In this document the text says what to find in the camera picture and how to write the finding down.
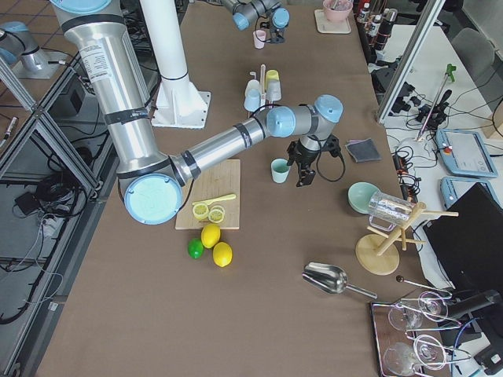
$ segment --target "wooden mug tree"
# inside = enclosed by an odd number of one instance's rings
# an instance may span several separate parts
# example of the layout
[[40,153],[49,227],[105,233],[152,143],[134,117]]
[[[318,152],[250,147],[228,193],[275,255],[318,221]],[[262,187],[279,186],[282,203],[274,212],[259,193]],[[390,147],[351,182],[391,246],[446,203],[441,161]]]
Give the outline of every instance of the wooden mug tree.
[[400,263],[398,249],[393,244],[402,241],[402,250],[405,251],[408,243],[423,244],[424,241],[411,240],[406,237],[406,230],[421,216],[458,216],[457,212],[426,210],[426,204],[417,203],[414,207],[394,204],[396,207],[409,212],[409,218],[400,226],[395,226],[389,234],[367,226],[367,229],[375,234],[363,236],[356,244],[356,257],[360,264],[371,273],[376,275],[389,275],[393,273]]

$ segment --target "lime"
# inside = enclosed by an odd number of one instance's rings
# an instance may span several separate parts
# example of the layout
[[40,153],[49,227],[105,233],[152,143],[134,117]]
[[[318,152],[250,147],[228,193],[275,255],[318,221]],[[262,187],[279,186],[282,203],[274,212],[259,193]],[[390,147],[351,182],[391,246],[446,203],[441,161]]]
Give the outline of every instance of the lime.
[[187,250],[192,258],[198,259],[203,256],[204,246],[199,238],[192,238],[189,241],[189,247],[187,247]]
[[219,242],[213,248],[213,262],[220,267],[225,267],[233,260],[233,249],[225,242]]

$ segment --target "pink bowl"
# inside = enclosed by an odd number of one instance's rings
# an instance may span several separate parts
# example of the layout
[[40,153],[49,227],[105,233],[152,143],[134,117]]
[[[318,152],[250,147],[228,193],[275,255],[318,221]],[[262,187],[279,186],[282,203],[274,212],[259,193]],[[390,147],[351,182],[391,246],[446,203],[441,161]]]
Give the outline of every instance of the pink bowl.
[[323,0],[323,13],[329,21],[341,22],[347,19],[347,16],[353,10],[352,0],[339,0],[336,9],[330,9],[334,0]]

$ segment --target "light blue cup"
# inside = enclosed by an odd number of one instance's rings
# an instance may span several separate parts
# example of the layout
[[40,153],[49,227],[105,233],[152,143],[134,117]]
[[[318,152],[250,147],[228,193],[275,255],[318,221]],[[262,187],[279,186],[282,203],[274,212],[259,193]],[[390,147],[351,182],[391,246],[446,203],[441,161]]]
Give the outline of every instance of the light blue cup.
[[356,182],[347,192],[349,205],[360,214],[368,214],[370,198],[377,191],[379,189],[372,183]]

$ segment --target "brown table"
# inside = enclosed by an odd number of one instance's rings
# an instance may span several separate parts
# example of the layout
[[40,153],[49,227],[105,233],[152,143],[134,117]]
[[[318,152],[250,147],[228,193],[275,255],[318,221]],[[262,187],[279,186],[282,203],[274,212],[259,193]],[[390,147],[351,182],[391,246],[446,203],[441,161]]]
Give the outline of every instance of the brown table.
[[[245,119],[248,73],[265,63],[280,73],[281,103],[337,96],[345,107],[335,129],[341,144],[371,137],[383,160],[355,164],[344,150],[342,181],[317,176],[296,188],[293,172],[283,185],[270,178],[270,161],[286,156],[292,139],[238,155],[240,230],[223,232],[234,250],[224,269],[209,251],[196,261],[187,255],[197,231],[175,231],[174,221],[141,225],[114,191],[37,376],[376,375],[367,298],[327,295],[301,272],[310,261],[339,265],[383,301],[410,291],[394,274],[373,276],[358,264],[354,245],[368,219],[346,199],[356,181],[398,196],[396,175],[354,23],[350,35],[322,35],[313,7],[288,10],[286,43],[256,50],[252,31],[237,31],[224,9],[189,6],[182,25],[189,73],[212,92],[211,107],[202,131],[156,129],[160,148],[179,153]],[[340,162],[324,156],[321,168],[336,177]],[[422,279],[415,250],[402,253],[397,273]]]

